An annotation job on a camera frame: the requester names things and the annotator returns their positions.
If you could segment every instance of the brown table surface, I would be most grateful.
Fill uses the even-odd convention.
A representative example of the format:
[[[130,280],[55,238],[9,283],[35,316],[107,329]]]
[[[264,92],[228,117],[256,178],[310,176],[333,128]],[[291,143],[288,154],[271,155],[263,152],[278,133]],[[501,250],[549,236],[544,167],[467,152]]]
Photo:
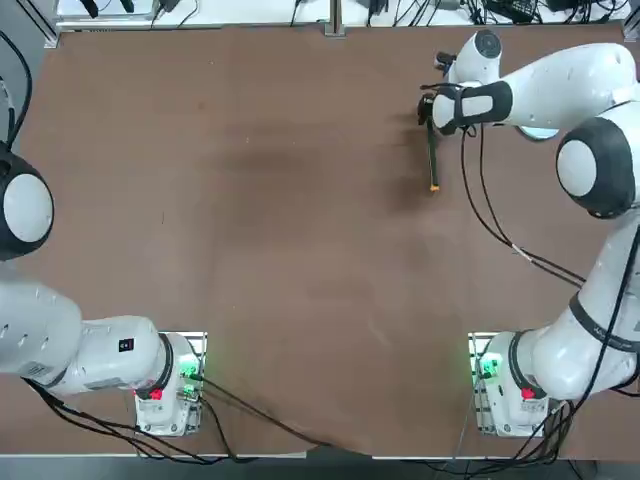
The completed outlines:
[[[618,24],[499,28],[503,72]],[[69,34],[47,53],[23,154],[56,197],[56,224],[19,268],[87,319],[145,315],[209,332],[208,375],[284,422],[373,455],[450,456],[469,402],[466,335],[553,321],[573,289],[482,229],[464,196],[459,137],[426,192],[421,83],[471,28],[314,28]],[[608,223],[561,191],[558,140],[487,131],[486,176],[517,243],[586,274]],[[469,145],[477,170],[477,141]],[[479,193],[474,180],[473,188]],[[63,424],[2,379],[0,452],[130,453]],[[132,421],[130,393],[71,400]],[[216,401],[232,446],[308,445]],[[511,455],[480,435],[462,455]],[[632,400],[600,394],[564,455],[637,458]],[[207,419],[182,441],[221,452]]]

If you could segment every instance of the floor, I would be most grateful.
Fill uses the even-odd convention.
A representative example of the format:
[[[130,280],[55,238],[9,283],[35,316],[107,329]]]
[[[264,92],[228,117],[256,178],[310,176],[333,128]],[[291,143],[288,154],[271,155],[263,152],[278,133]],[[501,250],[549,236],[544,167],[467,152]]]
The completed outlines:
[[[23,51],[27,58],[34,79],[37,78],[40,64],[44,57],[43,39],[38,30],[28,21],[14,2],[2,2],[0,5],[0,29],[9,35]],[[24,99],[25,83],[22,68],[5,46],[0,45],[1,75],[5,78],[17,105]],[[7,119],[0,115],[0,132],[6,131]],[[595,462],[577,462],[577,468],[583,479],[632,479],[640,474],[639,465],[607,464]],[[466,461],[458,461],[449,468],[462,471],[467,467]],[[348,454],[332,450],[316,450],[309,454],[307,460],[262,460],[246,466],[222,463],[211,467],[218,475],[227,479],[244,478],[326,478],[327,474],[334,479],[366,476],[370,479],[430,479],[436,478],[434,472],[424,465],[407,464],[391,461],[374,461],[368,457]],[[22,479],[76,479],[91,476],[94,480],[111,478],[134,479],[140,477],[155,480],[182,478],[205,478],[210,473],[203,467],[184,467],[149,463],[133,458],[0,458],[0,471],[6,480]],[[440,475],[439,478],[455,478],[452,475]],[[557,462],[551,467],[534,467],[526,470],[511,471],[492,478],[498,479],[548,479],[561,480],[578,478],[567,462]]]

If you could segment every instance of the green light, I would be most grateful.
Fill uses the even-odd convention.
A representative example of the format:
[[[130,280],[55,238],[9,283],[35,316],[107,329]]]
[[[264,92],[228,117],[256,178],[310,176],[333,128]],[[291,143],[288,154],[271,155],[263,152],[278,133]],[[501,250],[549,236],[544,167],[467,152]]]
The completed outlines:
[[[485,380],[498,376],[502,363],[502,356],[496,353],[488,353],[480,360],[480,374]]]
[[[198,373],[197,362],[193,362],[191,360],[184,362],[182,365],[180,365],[180,373],[185,377],[188,377],[189,375],[197,374]]]

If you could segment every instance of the red button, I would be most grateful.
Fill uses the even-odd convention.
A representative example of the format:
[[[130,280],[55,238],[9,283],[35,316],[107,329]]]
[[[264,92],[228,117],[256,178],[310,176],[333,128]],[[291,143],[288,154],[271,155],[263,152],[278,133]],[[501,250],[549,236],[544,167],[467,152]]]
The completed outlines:
[[[531,400],[536,396],[536,394],[530,388],[523,388],[520,393],[522,394],[522,398],[525,400]]]

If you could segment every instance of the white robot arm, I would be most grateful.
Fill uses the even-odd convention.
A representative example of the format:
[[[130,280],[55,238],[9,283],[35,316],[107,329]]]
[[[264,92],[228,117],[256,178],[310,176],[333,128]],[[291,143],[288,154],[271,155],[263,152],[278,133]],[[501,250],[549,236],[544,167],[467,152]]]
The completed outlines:
[[[197,396],[182,374],[202,372],[185,337],[158,333],[144,317],[83,321],[73,301],[7,263],[44,244],[53,219],[42,176],[0,143],[0,373],[57,395],[132,389],[140,428],[169,436],[195,431]]]
[[[640,212],[640,100],[631,53],[616,44],[562,50],[499,78],[502,48],[475,34],[448,67],[433,101],[445,134],[479,123],[570,129],[556,156],[565,192],[614,226],[587,281],[547,327],[502,332],[488,346],[491,413],[499,435],[528,435],[549,398],[577,399],[594,373]],[[633,277],[591,393],[633,377],[640,352],[640,301]]]

